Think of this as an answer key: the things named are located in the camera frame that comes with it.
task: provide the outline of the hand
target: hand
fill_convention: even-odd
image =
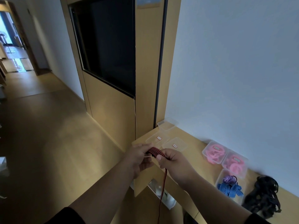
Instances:
[[[161,150],[165,156],[157,155],[160,168],[166,168],[170,176],[181,188],[185,188],[192,178],[197,175],[185,156],[177,150],[166,148]]]
[[[136,144],[133,145],[123,158],[123,162],[133,168],[134,179],[137,178],[141,171],[150,168],[154,165],[151,157],[146,157],[145,153],[153,147],[153,144]]]

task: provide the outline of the floor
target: floor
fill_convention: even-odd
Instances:
[[[0,105],[0,223],[44,223],[68,206],[122,156],[86,113],[84,103],[53,74],[7,74]],[[129,189],[112,223],[156,223],[159,199]],[[162,205],[160,223],[182,224],[182,208]]]
[[[28,54],[23,48],[5,47],[5,52],[8,59],[2,60],[2,63],[8,73],[33,70]]]

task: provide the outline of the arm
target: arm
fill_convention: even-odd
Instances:
[[[124,158],[99,179],[69,207],[74,209],[86,224],[110,223],[132,182],[140,171],[153,166],[144,154],[152,147],[134,145]]]
[[[179,186],[189,193],[207,223],[244,224],[251,212],[239,206],[203,179],[180,152],[163,149],[166,158],[157,155],[161,168],[166,168]]]

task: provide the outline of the wooden countertop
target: wooden countertop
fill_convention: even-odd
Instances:
[[[155,128],[152,131],[146,133],[142,137],[135,140],[132,144],[145,143],[145,141],[150,136],[152,136],[158,131],[159,128]],[[170,136],[170,140],[175,137],[179,137],[185,143],[187,143],[188,147],[182,152],[182,154],[188,159],[188,161],[197,171],[198,174],[200,174],[211,184],[215,185],[215,182],[222,170],[222,166],[213,165],[204,159],[204,156],[202,155],[202,150],[205,148],[207,144],[191,136],[190,134],[181,130],[178,127],[172,129],[169,133],[167,133],[167,135]],[[161,182],[164,170],[159,168],[158,162],[155,159],[153,159],[153,161],[155,163],[155,166],[143,171],[140,174],[140,176],[134,181],[135,196],[137,196],[153,178],[155,178],[158,182]],[[256,182],[256,177],[258,176],[259,175],[257,173],[253,172],[250,169],[248,170],[245,178],[247,184],[245,195],[247,195],[254,188],[254,183]],[[167,175],[165,188],[174,197],[174,199],[176,199],[182,205],[182,207],[186,209],[186,211],[188,211],[189,214],[195,218],[195,220],[198,223],[205,223],[201,214],[198,212],[196,207],[194,207],[193,202],[190,200],[190,198],[188,198],[189,195],[184,190],[182,190],[171,179],[169,175]],[[268,219],[268,221],[272,224],[299,223],[299,198],[283,188],[279,188],[277,196],[281,204],[282,212],[275,213],[274,217]]]

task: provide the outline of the right hand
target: right hand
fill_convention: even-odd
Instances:
[[[185,186],[188,185],[197,175],[196,171],[185,156],[179,151],[170,148],[166,148],[161,151],[165,154],[166,158],[161,155],[157,155],[156,159],[160,168],[166,168],[173,180],[175,180],[176,183],[184,189]]]

